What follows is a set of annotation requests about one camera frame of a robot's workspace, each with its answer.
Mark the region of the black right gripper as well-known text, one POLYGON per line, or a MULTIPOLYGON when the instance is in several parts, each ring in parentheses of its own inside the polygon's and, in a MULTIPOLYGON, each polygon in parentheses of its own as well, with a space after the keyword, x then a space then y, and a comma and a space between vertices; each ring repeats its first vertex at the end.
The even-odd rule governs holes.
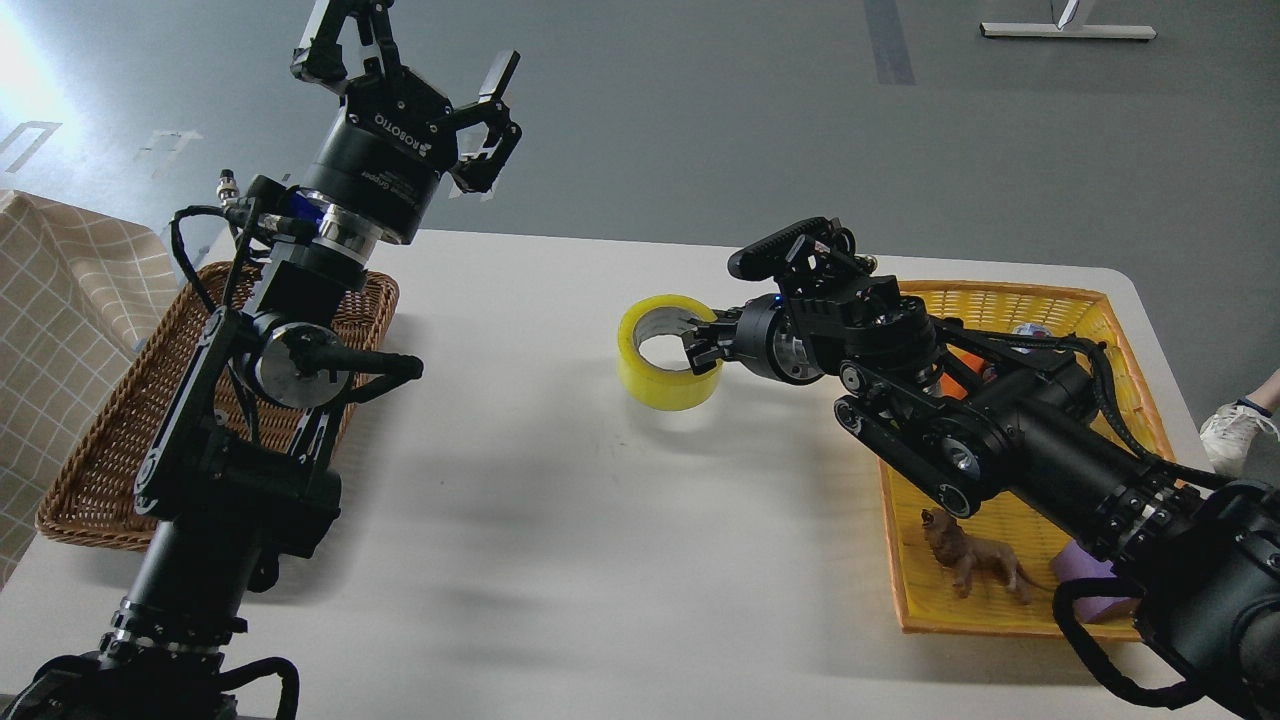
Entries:
POLYGON ((694 375, 719 370, 723 360, 791 386, 809 386, 824 375, 794 333, 778 295, 762 295, 741 307, 712 310, 709 319, 681 311, 677 320, 677 336, 686 346, 694 375))

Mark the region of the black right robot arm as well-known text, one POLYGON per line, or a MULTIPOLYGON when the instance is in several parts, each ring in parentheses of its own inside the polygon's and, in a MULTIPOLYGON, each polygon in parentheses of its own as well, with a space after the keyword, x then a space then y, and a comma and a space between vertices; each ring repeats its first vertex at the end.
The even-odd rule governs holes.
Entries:
POLYGON ((792 386, 841 379, 840 425, 942 509, 969 518, 1009 491, 1112 564, 1053 593, 1056 623, 1112 694, 1277 716, 1274 483, 1153 454, 1120 415, 1101 343, 933 316, 836 219, 797 222, 727 268, 777 290, 682 319, 692 372, 731 361, 792 386))

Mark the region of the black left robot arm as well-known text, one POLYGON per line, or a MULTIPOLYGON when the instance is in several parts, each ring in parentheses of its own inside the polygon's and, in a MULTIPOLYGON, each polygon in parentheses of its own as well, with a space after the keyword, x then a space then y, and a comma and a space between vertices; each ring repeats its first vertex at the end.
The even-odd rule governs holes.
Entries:
POLYGON ((248 592, 282 556, 308 559, 340 514, 332 455, 340 419, 422 375, 419 357, 357 348, 334 331, 379 243, 407 245, 444 177, 497 182, 522 131, 500 54, 477 99, 454 105, 401 61, 388 1, 319 1, 293 51, 297 79, 340 110, 298 184, 232 173, 218 205, 177 211, 170 242, 207 319, 134 478, 157 520, 140 574, 96 651, 49 660, 5 719, 234 719, 234 691, 280 683, 296 717, 300 673, 268 657, 224 669, 248 592))

